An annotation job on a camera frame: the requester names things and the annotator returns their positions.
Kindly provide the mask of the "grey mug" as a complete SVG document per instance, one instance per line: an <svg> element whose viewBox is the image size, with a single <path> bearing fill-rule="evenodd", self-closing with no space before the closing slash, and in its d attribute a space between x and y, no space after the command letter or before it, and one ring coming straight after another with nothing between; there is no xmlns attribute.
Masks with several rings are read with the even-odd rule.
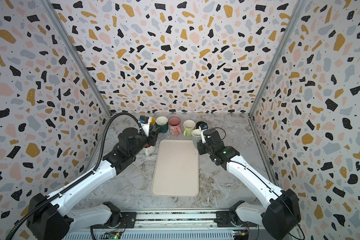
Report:
<svg viewBox="0 0 360 240"><path fill-rule="evenodd" d="M199 129L195 129L192 131L192 141L194 147L198 148L198 142L201 140L201 131Z"/></svg>

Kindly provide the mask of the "light blue butterfly mug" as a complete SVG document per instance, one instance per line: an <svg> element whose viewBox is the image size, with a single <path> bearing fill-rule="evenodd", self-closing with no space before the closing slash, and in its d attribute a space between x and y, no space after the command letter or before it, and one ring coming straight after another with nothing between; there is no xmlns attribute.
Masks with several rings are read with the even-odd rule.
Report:
<svg viewBox="0 0 360 240"><path fill-rule="evenodd" d="M151 119L150 130L153 130L155 128L156 120L154 117L151 117L150 119Z"/></svg>

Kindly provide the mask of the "black mug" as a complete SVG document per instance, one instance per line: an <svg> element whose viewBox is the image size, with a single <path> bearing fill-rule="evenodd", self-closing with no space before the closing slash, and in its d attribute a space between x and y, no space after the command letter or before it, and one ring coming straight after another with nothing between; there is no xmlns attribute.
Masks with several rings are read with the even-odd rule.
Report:
<svg viewBox="0 0 360 240"><path fill-rule="evenodd" d="M207 130L208 129L208 124L206 122L199 121L199 122L196 123L196 129L199 129L201 131Z"/></svg>

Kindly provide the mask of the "dark teal mug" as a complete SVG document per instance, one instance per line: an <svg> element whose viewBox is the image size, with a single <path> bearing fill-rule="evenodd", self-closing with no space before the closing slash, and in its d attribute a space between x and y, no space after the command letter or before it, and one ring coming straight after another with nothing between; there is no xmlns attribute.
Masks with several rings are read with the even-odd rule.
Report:
<svg viewBox="0 0 360 240"><path fill-rule="evenodd" d="M162 134L166 134L169 129L169 120L167 117L160 116L156 119L155 126L161 130Z"/></svg>

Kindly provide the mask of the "light green mug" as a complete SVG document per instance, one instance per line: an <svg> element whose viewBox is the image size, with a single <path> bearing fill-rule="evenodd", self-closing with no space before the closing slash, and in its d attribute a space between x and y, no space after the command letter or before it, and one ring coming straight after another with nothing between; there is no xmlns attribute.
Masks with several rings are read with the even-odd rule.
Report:
<svg viewBox="0 0 360 240"><path fill-rule="evenodd" d="M183 127L184 127L183 135L186 136L186 137L191 137L192 136L192 131L196 127L196 123L194 121L192 121L192 120L186 120L183 123Z"/></svg>

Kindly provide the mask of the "pink ghost pattern mug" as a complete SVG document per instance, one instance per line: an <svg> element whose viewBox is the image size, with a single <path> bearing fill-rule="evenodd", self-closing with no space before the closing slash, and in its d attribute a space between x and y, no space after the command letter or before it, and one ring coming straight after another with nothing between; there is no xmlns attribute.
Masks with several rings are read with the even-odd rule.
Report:
<svg viewBox="0 0 360 240"><path fill-rule="evenodd" d="M178 117L171 117L168 123L169 132L172 136L178 136L182 133L181 120Z"/></svg>

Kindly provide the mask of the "white mug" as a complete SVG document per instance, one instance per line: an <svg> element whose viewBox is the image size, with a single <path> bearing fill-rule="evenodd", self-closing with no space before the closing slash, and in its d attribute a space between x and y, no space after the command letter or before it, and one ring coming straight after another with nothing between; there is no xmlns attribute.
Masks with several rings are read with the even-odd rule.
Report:
<svg viewBox="0 0 360 240"><path fill-rule="evenodd" d="M151 146L151 145L147 145L144 147L144 153L146 155L146 157L151 156L156 150L155 146Z"/></svg>

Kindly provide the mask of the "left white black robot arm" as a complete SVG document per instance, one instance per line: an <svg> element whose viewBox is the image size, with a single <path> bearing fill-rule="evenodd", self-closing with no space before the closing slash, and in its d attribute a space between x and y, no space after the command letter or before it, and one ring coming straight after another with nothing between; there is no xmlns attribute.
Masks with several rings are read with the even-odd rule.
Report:
<svg viewBox="0 0 360 240"><path fill-rule="evenodd" d="M34 211L27 219L29 230L38 240L62 240L66 235L90 226L120 225L120 209L110 202L84 210L74 211L73 207L131 165L144 147L154 146L160 132L158 127L150 128L148 135L139 135L135 128L124 129L113 150L104 156L98 167L87 171L82 181L75 180L49 196L34 196L29 205Z"/></svg>

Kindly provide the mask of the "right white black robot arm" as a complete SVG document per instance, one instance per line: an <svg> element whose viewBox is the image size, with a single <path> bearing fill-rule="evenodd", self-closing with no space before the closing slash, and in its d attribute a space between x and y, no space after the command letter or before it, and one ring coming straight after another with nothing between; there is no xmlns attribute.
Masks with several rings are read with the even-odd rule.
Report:
<svg viewBox="0 0 360 240"><path fill-rule="evenodd" d="M225 146L216 129L200 129L197 143L200 155L208 154L211 161L237 177L255 194L260 205L238 202L231 207L231 220L251 222L263 226L276 240L282 240L299 225L301 212L299 198L291 190L283 190L257 172L232 146Z"/></svg>

